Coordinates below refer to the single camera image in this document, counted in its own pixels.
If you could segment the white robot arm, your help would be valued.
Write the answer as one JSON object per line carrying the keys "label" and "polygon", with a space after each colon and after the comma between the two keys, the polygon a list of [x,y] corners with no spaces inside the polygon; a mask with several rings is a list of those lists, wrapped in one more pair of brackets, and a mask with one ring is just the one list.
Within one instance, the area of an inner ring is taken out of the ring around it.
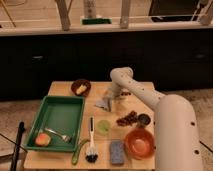
{"label": "white robot arm", "polygon": [[196,115],[187,99],[147,89],[130,67],[112,69],[110,78],[110,99],[126,88],[154,111],[155,171],[204,171]]}

